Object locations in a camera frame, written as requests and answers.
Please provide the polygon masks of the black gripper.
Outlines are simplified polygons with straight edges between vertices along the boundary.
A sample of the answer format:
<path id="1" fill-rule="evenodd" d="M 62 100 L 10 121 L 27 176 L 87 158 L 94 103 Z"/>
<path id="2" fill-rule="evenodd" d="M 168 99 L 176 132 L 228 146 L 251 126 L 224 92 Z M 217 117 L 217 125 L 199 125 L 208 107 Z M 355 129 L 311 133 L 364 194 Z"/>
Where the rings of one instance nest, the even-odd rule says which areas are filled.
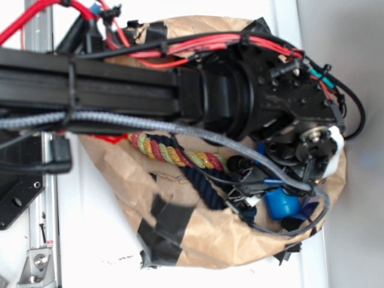
<path id="1" fill-rule="evenodd" d="M 338 104 L 303 52 L 265 38 L 239 46 L 252 101 L 246 134 L 298 177 L 329 177 L 344 148 Z"/>

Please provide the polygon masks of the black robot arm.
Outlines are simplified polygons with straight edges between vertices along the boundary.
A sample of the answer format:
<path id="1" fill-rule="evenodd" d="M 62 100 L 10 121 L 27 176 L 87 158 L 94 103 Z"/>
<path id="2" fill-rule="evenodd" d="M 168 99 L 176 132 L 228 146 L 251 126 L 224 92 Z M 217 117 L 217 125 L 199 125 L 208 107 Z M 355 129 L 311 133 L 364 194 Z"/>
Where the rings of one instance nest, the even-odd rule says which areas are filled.
<path id="1" fill-rule="evenodd" d="M 344 148 L 338 106 L 305 60 L 234 44 L 166 71 L 1 50 L 1 128 L 60 123 L 78 133 L 123 128 L 209 131 L 207 141 L 250 137 L 301 177 L 333 174 Z"/>

